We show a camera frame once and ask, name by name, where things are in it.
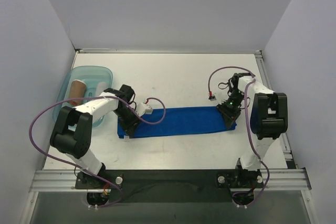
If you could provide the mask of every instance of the plastic container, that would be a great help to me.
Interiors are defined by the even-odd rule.
[[[110,69],[97,66],[81,66],[73,68],[65,77],[61,90],[59,91],[57,102],[68,99],[71,83],[74,80],[81,80],[86,84],[84,97],[94,97],[96,95],[97,85],[101,82],[106,82],[108,87],[112,86],[113,75]],[[73,107],[70,103],[62,103],[54,108],[53,119],[57,120],[60,109],[63,106]],[[97,127],[103,121],[102,116],[98,121],[94,122],[92,127]]]

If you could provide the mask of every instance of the small white connector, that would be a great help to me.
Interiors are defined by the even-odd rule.
[[[127,136],[127,135],[124,135],[123,140],[124,140],[124,142],[129,142],[130,141],[130,137]]]
[[[153,108],[150,107],[148,104],[145,104],[143,102],[142,103],[138,103],[136,105],[136,107],[137,107],[136,112],[137,112],[137,114],[139,116],[142,116],[144,114],[152,114],[152,112],[153,112]]]
[[[217,99],[216,99],[216,97],[213,95],[213,96],[209,97],[209,100],[213,102],[213,101],[216,101]]]

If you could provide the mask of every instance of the screw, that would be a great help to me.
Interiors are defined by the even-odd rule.
[[[224,183],[225,183],[225,178],[224,178],[224,176],[219,176],[217,180],[218,180],[218,182],[219,182],[220,184],[224,184]]]
[[[262,183],[262,182],[263,182],[261,176],[258,176],[258,177],[257,177],[257,182],[258,182],[258,183]]]
[[[115,183],[120,185],[122,183],[122,177],[117,177]]]

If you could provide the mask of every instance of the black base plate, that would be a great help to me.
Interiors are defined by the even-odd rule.
[[[115,182],[122,177],[120,185],[126,202],[231,202],[229,188],[247,188],[252,184],[233,182],[238,170],[106,170],[105,178]],[[224,176],[225,183],[218,182]],[[105,183],[91,176],[78,174],[76,189],[103,188]],[[254,183],[254,187],[262,187],[262,183]],[[113,189],[110,201],[117,200],[120,193]]]

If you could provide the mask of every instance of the wire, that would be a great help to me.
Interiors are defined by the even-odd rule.
[[[247,104],[247,90],[248,90],[248,87],[249,87],[250,85],[252,85],[253,83],[255,83],[255,82],[256,82],[256,79],[253,79],[253,80],[252,80],[251,82],[249,82],[249,83],[246,85],[246,87],[245,87],[245,90],[244,90],[244,103],[245,103],[245,104]],[[238,204],[237,202],[235,202],[235,201],[233,200],[233,202],[234,202],[235,204],[237,204],[237,206],[239,206],[239,207],[248,207],[248,206],[254,204],[254,203],[261,197],[261,195],[263,194],[263,192],[264,192],[264,190],[265,190],[265,188],[266,188],[266,186],[267,186],[267,183],[268,183],[268,181],[269,181],[269,177],[270,177],[270,173],[269,173],[269,169],[268,169],[267,165],[264,163],[264,161],[261,160],[260,155],[257,153],[256,149],[255,149],[254,146],[253,146],[252,136],[251,136],[251,129],[250,129],[250,121],[249,121],[249,118],[248,118],[248,110],[245,110],[245,120],[246,120],[246,128],[247,128],[248,141],[249,141],[249,143],[250,143],[251,149],[252,149],[253,153],[257,156],[257,158],[259,159],[260,163],[265,167],[265,169],[266,169],[266,171],[267,171],[267,178],[266,178],[266,181],[264,182],[264,185],[263,185],[262,189],[261,189],[260,192],[258,193],[258,195],[257,195],[257,196],[254,198],[254,200],[253,200],[252,202],[250,202],[249,204],[246,204],[246,205],[243,206],[243,205],[240,205],[240,204]],[[243,193],[243,192],[241,192],[241,191],[235,192],[235,193],[232,194],[232,197],[234,197],[234,196],[237,195],[237,194],[241,194],[241,193]]]
[[[76,176],[76,178],[78,178],[78,176],[77,176],[77,174],[76,174],[76,166],[75,166],[75,168],[73,169],[73,171],[74,171],[74,175]]]
[[[109,184],[108,184],[108,183],[106,183],[106,184],[104,185],[104,187],[103,187],[103,189],[104,189],[103,193],[104,193],[105,195],[108,194],[108,193],[106,192],[106,189],[107,189],[107,188],[109,188]]]
[[[237,205],[243,205],[242,202],[243,200],[245,200],[245,197],[250,197],[251,195],[254,196],[254,189],[255,188],[251,188],[249,191],[238,191],[233,193],[231,195],[232,201]]]
[[[211,90],[210,90],[210,81],[211,81],[212,76],[213,76],[216,72],[218,72],[218,71],[220,71],[220,70],[222,70],[222,69],[227,69],[227,68],[237,68],[237,69],[245,70],[246,72],[249,72],[249,73],[251,74],[252,78],[255,77],[255,75],[254,75],[250,70],[248,70],[248,69],[246,69],[246,68],[242,68],[242,67],[228,66],[228,67],[218,68],[218,69],[216,69],[215,71],[213,71],[213,72],[210,74],[210,76],[209,76],[209,80],[208,80],[208,92],[209,92],[209,95],[210,95],[210,96],[212,96],[212,92],[211,92]]]
[[[248,108],[248,107],[250,106],[251,98],[248,97],[247,99],[248,99],[248,105],[247,105],[247,107],[243,107],[243,108],[240,108],[240,107],[239,107],[241,110],[244,110],[245,108]]]
[[[133,95],[133,99],[132,99],[132,101],[131,101],[131,102],[129,102],[128,104],[132,104],[132,103],[134,102],[134,100],[135,100],[135,92],[134,92],[134,95]]]
[[[228,82],[227,82],[227,83],[226,83],[226,82],[220,82],[220,83],[218,84],[218,88],[219,88],[219,89],[222,89],[222,90],[227,89],[228,87],[229,87],[229,83],[228,83]]]
[[[146,184],[146,185],[143,185],[143,186],[138,186],[136,187],[135,189],[133,189],[133,191],[131,191],[128,195],[125,196],[125,200],[126,199],[129,199],[131,197],[133,197],[134,195],[136,194],[139,194],[143,191],[148,191],[156,186],[165,186],[165,185],[171,185],[172,183],[174,183],[175,185],[181,185],[181,186],[190,186],[194,191],[200,191],[202,190],[203,188],[196,185],[196,184],[193,184],[191,182],[184,182],[184,181],[179,181],[179,180],[169,180],[169,182],[162,182],[162,183],[154,183],[154,184]]]
[[[69,161],[64,160],[62,158],[58,158],[58,157],[52,156],[52,155],[48,154],[47,152],[43,151],[40,147],[37,146],[37,144],[35,143],[35,141],[33,139],[33,127],[34,127],[35,122],[40,118],[41,115],[43,115],[46,111],[52,109],[53,107],[55,107],[55,106],[57,106],[59,104],[62,104],[64,102],[82,101],[82,100],[88,100],[88,101],[90,101],[90,100],[107,99],[107,98],[108,99],[116,99],[116,100],[119,100],[120,102],[124,103],[132,111],[132,113],[134,113],[137,116],[137,118],[139,118],[140,121],[142,121],[144,123],[147,123],[147,124],[150,124],[150,125],[155,125],[155,124],[161,123],[163,121],[163,119],[165,118],[165,115],[166,115],[166,107],[164,106],[163,102],[161,100],[159,100],[158,98],[154,98],[154,97],[147,98],[147,102],[149,100],[156,100],[156,101],[160,102],[161,105],[162,105],[162,107],[163,107],[163,115],[162,115],[161,119],[158,120],[158,121],[156,121],[156,122],[148,122],[148,121],[142,119],[127,102],[125,102],[124,100],[120,99],[119,97],[115,97],[115,96],[111,96],[111,95],[108,95],[108,96],[105,96],[105,97],[80,97],[80,98],[72,98],[72,99],[67,99],[67,100],[59,101],[59,102],[56,102],[53,105],[50,105],[46,109],[44,109],[41,112],[39,112],[37,114],[37,116],[32,120],[32,122],[31,122],[31,124],[29,126],[29,140],[30,140],[31,144],[33,145],[33,147],[37,151],[39,151],[40,153],[42,153],[45,156],[50,157],[50,158],[52,158],[54,160],[57,160],[57,161],[65,163],[65,164],[72,165],[72,166],[74,166],[74,167],[76,167],[78,169],[81,169],[83,172],[91,175],[92,177],[95,177],[95,178],[100,179],[101,181],[103,181],[105,183],[108,183],[110,186],[114,187],[115,189],[117,189],[120,192],[121,197],[118,200],[115,200],[113,202],[107,203],[107,204],[102,205],[102,206],[97,206],[98,208],[109,207],[109,206],[112,206],[112,205],[120,202],[122,200],[122,198],[123,198],[123,191],[119,188],[119,186],[117,186],[114,183],[108,181],[107,179],[105,179],[103,177],[100,177],[100,176],[98,176],[98,175],[90,172],[89,170],[84,169],[83,167],[81,167],[81,166],[79,166],[79,165],[77,165],[75,163],[69,162]]]
[[[133,103],[135,104],[134,110],[136,110],[136,107],[137,107],[137,103],[136,102],[132,101],[132,102],[129,103],[129,105],[132,105]]]

